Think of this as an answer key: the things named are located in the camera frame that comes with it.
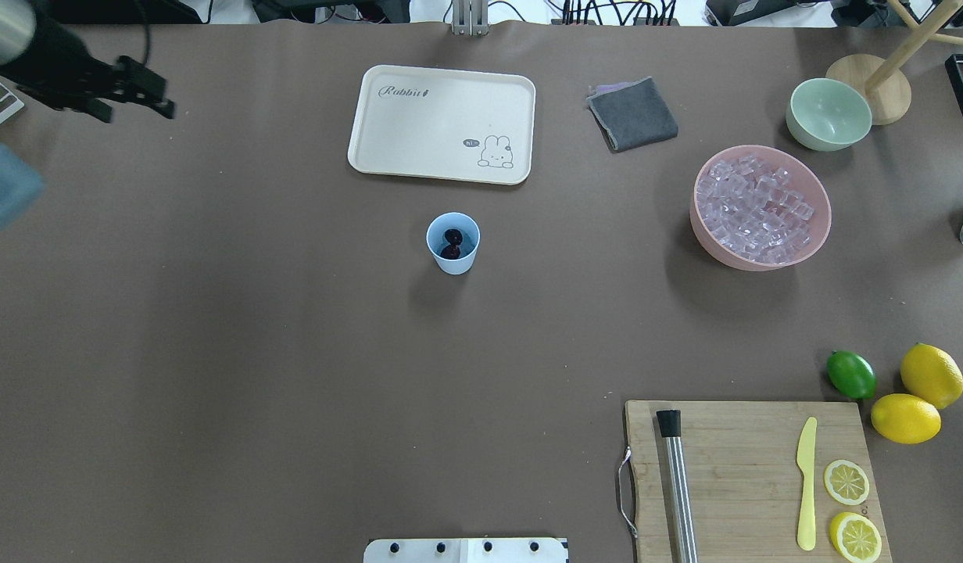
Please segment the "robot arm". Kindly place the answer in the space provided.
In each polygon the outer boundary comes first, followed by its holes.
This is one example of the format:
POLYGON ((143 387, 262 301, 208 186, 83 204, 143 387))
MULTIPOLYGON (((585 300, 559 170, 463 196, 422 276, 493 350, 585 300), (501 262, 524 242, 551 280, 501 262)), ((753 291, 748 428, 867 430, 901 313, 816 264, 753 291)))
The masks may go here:
MULTIPOLYGON (((87 112, 88 101, 110 92, 113 68, 34 1, 0 1, 0 126, 24 107, 7 80, 45 96, 47 106, 87 112)), ((0 231, 43 190, 42 176, 0 142, 0 231)))

